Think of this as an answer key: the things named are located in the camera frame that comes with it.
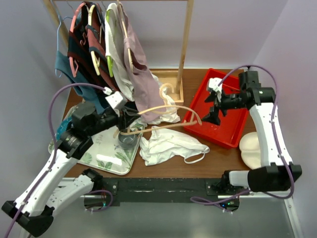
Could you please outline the pink hanger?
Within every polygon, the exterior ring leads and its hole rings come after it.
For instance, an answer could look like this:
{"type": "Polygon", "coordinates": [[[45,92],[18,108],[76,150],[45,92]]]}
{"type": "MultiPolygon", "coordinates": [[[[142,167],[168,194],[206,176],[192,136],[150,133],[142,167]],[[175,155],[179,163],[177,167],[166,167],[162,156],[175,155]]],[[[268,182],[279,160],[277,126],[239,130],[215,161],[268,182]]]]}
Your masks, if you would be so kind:
{"type": "Polygon", "coordinates": [[[76,9],[69,30],[68,57],[72,75],[77,76],[79,65],[85,64],[87,56],[88,11],[86,2],[82,2],[76,9]]]}

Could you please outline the blue polka dot plate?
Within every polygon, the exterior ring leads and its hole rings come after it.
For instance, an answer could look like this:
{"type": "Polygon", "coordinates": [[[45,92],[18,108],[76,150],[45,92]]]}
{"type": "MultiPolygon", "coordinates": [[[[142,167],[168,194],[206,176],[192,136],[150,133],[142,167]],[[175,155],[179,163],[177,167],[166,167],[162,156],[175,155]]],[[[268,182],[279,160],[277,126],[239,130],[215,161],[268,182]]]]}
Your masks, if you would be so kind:
{"type": "Polygon", "coordinates": [[[59,140],[60,136],[67,130],[67,126],[70,122],[71,118],[66,118],[61,122],[55,134],[57,140],[59,140]]]}

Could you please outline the wooden hanger under mauve top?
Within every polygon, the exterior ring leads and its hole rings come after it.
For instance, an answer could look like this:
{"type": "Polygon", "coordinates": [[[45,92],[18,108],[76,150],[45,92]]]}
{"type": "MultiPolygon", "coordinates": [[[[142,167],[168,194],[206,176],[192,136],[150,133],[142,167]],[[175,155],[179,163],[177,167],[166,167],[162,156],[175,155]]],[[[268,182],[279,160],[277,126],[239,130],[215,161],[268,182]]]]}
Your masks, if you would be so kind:
{"type": "Polygon", "coordinates": [[[123,10],[122,10],[122,4],[119,0],[117,0],[117,5],[118,5],[118,12],[120,15],[120,19],[121,19],[121,25],[122,25],[122,29],[123,29],[123,33],[124,33],[124,43],[125,46],[127,47],[127,53],[128,53],[128,59],[129,59],[129,66],[130,66],[130,70],[133,71],[133,61],[132,61],[132,56],[131,56],[131,49],[130,49],[130,45],[128,43],[128,34],[127,34],[127,28],[125,25],[125,18],[123,15],[123,10]]]}

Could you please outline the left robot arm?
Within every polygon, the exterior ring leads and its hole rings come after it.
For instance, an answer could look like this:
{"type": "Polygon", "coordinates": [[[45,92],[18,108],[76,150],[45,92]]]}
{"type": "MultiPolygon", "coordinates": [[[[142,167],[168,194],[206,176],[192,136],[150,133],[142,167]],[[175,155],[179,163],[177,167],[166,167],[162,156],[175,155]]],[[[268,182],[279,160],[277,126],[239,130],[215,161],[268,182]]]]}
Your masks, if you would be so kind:
{"type": "Polygon", "coordinates": [[[29,235],[41,236],[64,207],[81,195],[103,192],[103,176],[92,169],[84,170],[69,186],[55,191],[68,171],[93,145],[92,137],[114,126],[122,131],[139,117],[136,111],[127,107],[117,113],[108,108],[98,114],[94,104],[78,104],[66,131],[59,140],[53,140],[53,151],[45,166],[25,192],[3,204],[2,211],[29,235]]]}

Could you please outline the white hanging garment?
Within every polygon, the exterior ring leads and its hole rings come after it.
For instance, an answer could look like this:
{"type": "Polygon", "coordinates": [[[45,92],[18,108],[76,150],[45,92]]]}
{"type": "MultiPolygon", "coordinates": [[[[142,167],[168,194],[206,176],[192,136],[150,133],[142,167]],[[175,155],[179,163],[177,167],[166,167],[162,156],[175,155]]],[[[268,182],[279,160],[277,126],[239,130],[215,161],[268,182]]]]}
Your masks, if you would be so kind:
{"type": "MultiPolygon", "coordinates": [[[[124,63],[124,33],[118,12],[118,5],[116,3],[109,4],[107,11],[109,13],[109,22],[107,23],[105,21],[106,55],[111,56],[113,60],[114,75],[118,76],[123,81],[127,81],[127,87],[123,91],[128,92],[128,89],[130,89],[133,97],[134,87],[128,77],[127,69],[124,63]]],[[[153,75],[153,77],[159,84],[159,87],[161,87],[162,83],[159,82],[158,77],[155,75],[153,75]]],[[[175,102],[172,100],[172,98],[168,95],[164,95],[164,97],[161,98],[164,101],[164,105],[157,106],[157,111],[155,113],[147,112],[142,114],[142,120],[144,123],[160,124],[161,122],[176,123],[180,121],[180,117],[173,107],[175,102]]],[[[136,107],[135,101],[128,101],[126,105],[136,107]]]]}

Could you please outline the white tank top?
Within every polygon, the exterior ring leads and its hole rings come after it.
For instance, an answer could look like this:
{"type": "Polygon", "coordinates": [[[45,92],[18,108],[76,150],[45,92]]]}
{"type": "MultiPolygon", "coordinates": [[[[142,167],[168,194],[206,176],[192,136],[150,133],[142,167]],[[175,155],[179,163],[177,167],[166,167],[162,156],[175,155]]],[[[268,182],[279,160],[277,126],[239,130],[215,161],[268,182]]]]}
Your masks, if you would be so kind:
{"type": "Polygon", "coordinates": [[[140,156],[146,166],[154,166],[180,156],[185,164],[194,164],[210,152],[207,145],[196,138],[172,129],[152,127],[150,139],[141,138],[140,156]]]}

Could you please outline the teal tank top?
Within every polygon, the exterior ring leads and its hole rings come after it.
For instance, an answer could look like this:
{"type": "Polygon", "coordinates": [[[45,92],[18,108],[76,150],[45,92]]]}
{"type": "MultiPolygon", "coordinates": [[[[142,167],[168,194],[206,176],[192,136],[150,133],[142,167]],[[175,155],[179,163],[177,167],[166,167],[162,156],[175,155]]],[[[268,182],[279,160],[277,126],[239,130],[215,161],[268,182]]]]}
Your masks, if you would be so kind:
{"type": "MultiPolygon", "coordinates": [[[[86,79],[86,77],[80,72],[77,73],[76,77],[72,75],[71,68],[69,65],[69,58],[61,52],[58,53],[58,55],[55,58],[54,67],[55,67],[55,74],[57,75],[57,71],[60,71],[61,74],[64,74],[66,76],[70,84],[90,83],[86,79]]],[[[109,107],[109,104],[105,99],[105,94],[101,90],[91,86],[84,86],[84,85],[73,86],[73,89],[75,90],[77,95],[82,97],[85,101],[93,103],[99,114],[109,107]]]]}

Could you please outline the floral serving tray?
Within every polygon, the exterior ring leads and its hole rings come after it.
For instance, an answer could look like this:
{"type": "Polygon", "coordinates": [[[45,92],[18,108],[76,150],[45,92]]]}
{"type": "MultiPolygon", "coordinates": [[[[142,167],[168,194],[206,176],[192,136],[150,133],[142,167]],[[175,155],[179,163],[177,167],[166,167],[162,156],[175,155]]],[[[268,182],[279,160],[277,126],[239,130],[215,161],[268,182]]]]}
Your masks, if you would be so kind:
{"type": "Polygon", "coordinates": [[[89,102],[74,106],[71,122],[57,140],[57,148],[83,165],[120,176],[129,173],[139,145],[131,150],[118,145],[118,117],[112,108],[98,114],[89,102]]]}

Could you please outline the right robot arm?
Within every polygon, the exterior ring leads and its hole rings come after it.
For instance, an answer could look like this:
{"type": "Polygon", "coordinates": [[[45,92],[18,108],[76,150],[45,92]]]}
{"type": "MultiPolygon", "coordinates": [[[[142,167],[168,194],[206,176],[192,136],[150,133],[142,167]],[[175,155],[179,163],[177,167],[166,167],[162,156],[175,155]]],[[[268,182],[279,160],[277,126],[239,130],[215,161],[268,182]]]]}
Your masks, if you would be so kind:
{"type": "Polygon", "coordinates": [[[213,106],[202,121],[220,125],[219,113],[225,116],[228,110],[247,109],[258,135],[261,166],[249,171],[225,171],[220,188],[227,195],[233,194],[239,186],[266,194],[287,190],[293,193],[302,167],[293,163],[286,149],[275,90],[261,86],[257,71],[242,72],[238,78],[239,91],[233,94],[225,94],[224,79],[209,79],[207,90],[210,94],[205,101],[212,102],[213,106]]]}

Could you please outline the cream plastic hanger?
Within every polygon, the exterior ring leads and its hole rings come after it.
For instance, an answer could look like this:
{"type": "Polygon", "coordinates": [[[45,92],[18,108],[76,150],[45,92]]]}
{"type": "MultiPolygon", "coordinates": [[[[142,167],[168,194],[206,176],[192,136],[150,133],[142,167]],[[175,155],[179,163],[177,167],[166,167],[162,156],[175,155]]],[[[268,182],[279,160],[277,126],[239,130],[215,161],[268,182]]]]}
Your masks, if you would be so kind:
{"type": "Polygon", "coordinates": [[[90,55],[91,55],[91,59],[92,59],[92,63],[95,69],[95,72],[97,74],[97,76],[100,76],[100,58],[97,57],[97,55],[95,54],[95,49],[97,48],[97,39],[99,37],[99,34],[97,33],[97,31],[94,29],[93,27],[93,13],[94,13],[94,9],[95,9],[96,5],[92,4],[89,12],[88,12],[88,25],[86,27],[87,29],[87,33],[88,33],[88,42],[89,42],[89,51],[90,51],[90,55]]]}

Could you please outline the cream divided plate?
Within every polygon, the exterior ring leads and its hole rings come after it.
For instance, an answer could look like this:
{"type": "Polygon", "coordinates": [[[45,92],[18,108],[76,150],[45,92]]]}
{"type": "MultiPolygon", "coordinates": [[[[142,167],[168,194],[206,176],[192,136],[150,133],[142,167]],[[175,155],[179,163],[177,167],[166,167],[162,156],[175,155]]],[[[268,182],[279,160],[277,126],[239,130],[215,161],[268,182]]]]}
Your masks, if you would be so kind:
{"type": "Polygon", "coordinates": [[[239,149],[241,151],[242,161],[246,166],[250,169],[258,169],[261,167],[261,150],[256,132],[245,134],[239,142],[239,149]]]}

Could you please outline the red plastic bin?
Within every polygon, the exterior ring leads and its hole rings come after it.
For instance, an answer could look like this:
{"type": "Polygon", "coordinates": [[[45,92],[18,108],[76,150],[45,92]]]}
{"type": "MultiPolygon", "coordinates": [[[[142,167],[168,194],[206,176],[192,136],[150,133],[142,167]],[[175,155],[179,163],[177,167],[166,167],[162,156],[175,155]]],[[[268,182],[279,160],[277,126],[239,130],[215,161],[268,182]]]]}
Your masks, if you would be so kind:
{"type": "MultiPolygon", "coordinates": [[[[211,78],[223,78],[225,72],[217,69],[208,69],[198,90],[193,97],[189,108],[193,109],[199,117],[204,117],[209,113],[210,107],[213,103],[205,103],[205,99],[209,96],[207,85],[211,78]]],[[[223,116],[219,113],[220,125],[215,125],[208,122],[202,122],[191,126],[184,127],[185,131],[200,137],[204,140],[217,144],[221,147],[230,149],[236,148],[242,137],[249,112],[247,109],[233,109],[228,110],[227,115],[223,116]]]]}

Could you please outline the mauve tank top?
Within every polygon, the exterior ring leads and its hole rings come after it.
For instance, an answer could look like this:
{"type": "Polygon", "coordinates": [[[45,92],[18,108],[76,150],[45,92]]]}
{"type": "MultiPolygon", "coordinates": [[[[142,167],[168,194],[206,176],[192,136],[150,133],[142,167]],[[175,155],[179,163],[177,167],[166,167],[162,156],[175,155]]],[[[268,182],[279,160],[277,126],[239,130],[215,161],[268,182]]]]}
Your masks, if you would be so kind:
{"type": "Polygon", "coordinates": [[[130,25],[130,21],[124,12],[123,6],[122,10],[127,28],[128,43],[131,49],[133,71],[130,70],[127,47],[125,46],[125,43],[124,63],[127,69],[128,77],[134,87],[133,97],[136,107],[139,111],[144,111],[149,108],[162,106],[164,105],[164,101],[159,95],[159,84],[156,82],[148,68],[146,55],[136,33],[130,25]]]}

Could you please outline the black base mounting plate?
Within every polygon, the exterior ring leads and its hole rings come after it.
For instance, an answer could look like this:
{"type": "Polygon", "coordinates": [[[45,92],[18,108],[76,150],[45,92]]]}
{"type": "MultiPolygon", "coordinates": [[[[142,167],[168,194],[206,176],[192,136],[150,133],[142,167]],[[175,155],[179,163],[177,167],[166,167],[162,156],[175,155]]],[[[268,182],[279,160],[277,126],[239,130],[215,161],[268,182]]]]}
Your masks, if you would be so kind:
{"type": "Polygon", "coordinates": [[[189,203],[193,196],[215,201],[244,190],[224,185],[219,178],[103,178],[92,190],[102,189],[113,195],[112,206],[124,202],[189,203]]]}

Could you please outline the wooden clothes rack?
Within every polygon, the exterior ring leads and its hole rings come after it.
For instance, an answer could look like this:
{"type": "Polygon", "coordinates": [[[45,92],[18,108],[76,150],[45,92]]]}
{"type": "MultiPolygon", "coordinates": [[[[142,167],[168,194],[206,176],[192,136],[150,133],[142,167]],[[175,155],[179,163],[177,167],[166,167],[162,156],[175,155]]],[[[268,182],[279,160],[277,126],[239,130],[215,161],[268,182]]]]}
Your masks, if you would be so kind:
{"type": "MultiPolygon", "coordinates": [[[[58,33],[62,38],[63,42],[66,46],[68,46],[68,33],[63,20],[61,20],[61,15],[58,7],[53,0],[45,0],[43,1],[45,8],[47,9],[49,15],[52,20],[56,24],[57,27],[60,27],[58,33]]],[[[163,83],[170,83],[172,88],[168,91],[168,95],[175,101],[177,105],[182,106],[184,104],[184,92],[183,92],[183,71],[184,71],[184,63],[187,52],[187,45],[189,39],[191,18],[193,12],[193,0],[188,0],[186,5],[186,17],[184,21],[184,31],[183,31],[183,40],[182,40],[182,49],[181,56],[179,61],[178,69],[155,69],[154,74],[158,76],[158,78],[163,83]]]]}

